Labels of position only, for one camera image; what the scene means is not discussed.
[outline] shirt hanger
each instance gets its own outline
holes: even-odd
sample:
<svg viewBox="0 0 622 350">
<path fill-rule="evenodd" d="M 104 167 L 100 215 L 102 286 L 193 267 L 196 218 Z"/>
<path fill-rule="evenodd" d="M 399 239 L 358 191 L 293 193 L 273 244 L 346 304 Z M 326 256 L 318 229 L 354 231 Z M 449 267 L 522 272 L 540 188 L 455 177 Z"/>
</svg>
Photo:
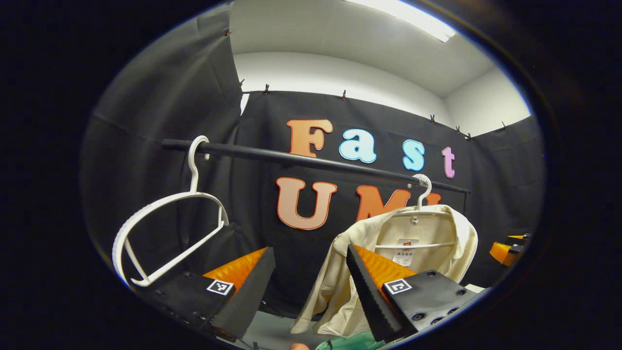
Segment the shirt hanger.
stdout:
<svg viewBox="0 0 622 350">
<path fill-rule="evenodd" d="M 430 181 L 430 179 L 423 174 L 416 174 L 416 175 L 413 175 L 413 177 L 416 177 L 418 179 L 425 181 L 427 185 L 427 189 L 425 190 L 425 192 L 421 196 L 419 196 L 419 198 L 417 199 L 417 209 L 398 212 L 392 215 L 391 217 L 398 217 L 398 216 L 413 216 L 414 217 L 416 215 L 417 217 L 437 216 L 437 217 L 449 218 L 451 214 L 449 214 L 448 212 L 442 212 L 439 210 L 421 210 L 421 208 L 423 207 L 424 198 L 427 197 L 427 195 L 430 194 L 430 192 L 432 192 L 432 181 Z M 435 243 L 435 244 L 415 244 L 415 245 L 377 245 L 376 248 L 378 249 L 415 249 L 415 248 L 446 247 L 446 246 L 454 245 L 454 244 L 455 242 Z"/>
<path fill-rule="evenodd" d="M 117 236 L 114 238 L 113 255 L 112 255 L 114 269 L 116 273 L 119 275 L 119 277 L 121 277 L 123 282 L 125 282 L 126 285 L 129 286 L 128 281 L 125 278 L 125 274 L 123 273 L 123 267 L 121 266 L 121 256 L 123 253 L 123 248 L 126 249 L 126 251 L 128 252 L 129 258 L 132 260 L 132 263 L 136 267 L 136 270 L 138 270 L 138 273 L 140 273 L 143 278 L 142 281 L 138 281 L 133 278 L 130 278 L 131 281 L 136 285 L 145 287 L 145 286 L 149 286 L 151 283 L 156 281 L 163 274 L 165 274 L 167 271 L 173 268 L 176 264 L 178 264 L 183 259 L 185 259 L 188 255 L 194 252 L 202 244 L 207 242 L 208 239 L 210 239 L 213 235 L 215 235 L 218 231 L 220 231 L 220 229 L 222 229 L 224 226 L 229 225 L 229 218 L 227 217 L 227 211 L 225 211 L 223 204 L 218 200 L 218 198 L 212 196 L 211 194 L 197 192 L 198 170 L 197 170 L 197 166 L 195 165 L 194 157 L 195 157 L 195 152 L 197 150 L 197 146 L 201 142 L 210 142 L 210 140 L 208 140 L 206 136 L 199 136 L 195 138 L 192 144 L 190 145 L 190 151 L 188 153 L 188 166 L 190 167 L 190 171 L 192 172 L 192 180 L 190 181 L 190 190 L 188 192 L 182 192 L 178 194 L 173 194 L 168 197 L 164 197 L 151 204 L 146 205 L 141 210 L 137 211 L 134 215 L 132 215 L 127 221 L 125 221 L 125 224 L 121 226 L 121 229 L 119 229 Z M 209 154 L 206 154 L 205 159 L 208 159 L 208 158 L 209 158 Z M 168 203 L 172 203 L 175 201 L 179 201 L 179 200 L 186 199 L 186 198 L 194 198 L 194 197 L 203 197 L 203 198 L 211 199 L 218 204 L 218 207 L 219 207 L 218 208 L 218 227 L 214 231 L 210 232 L 207 236 L 199 240 L 197 243 L 192 245 L 192 247 L 186 249 L 186 251 L 184 251 L 177 257 L 175 257 L 173 260 L 167 262 L 164 266 L 160 267 L 159 269 L 157 269 L 155 272 L 151 273 L 150 275 L 147 275 L 145 271 L 142 269 L 141 265 L 138 263 L 138 260 L 136 259 L 136 256 L 134 255 L 134 251 L 132 250 L 132 247 L 129 244 L 128 235 L 129 235 L 130 230 L 145 216 L 150 214 L 152 211 L 158 209 L 159 207 L 162 207 Z"/>
</svg>

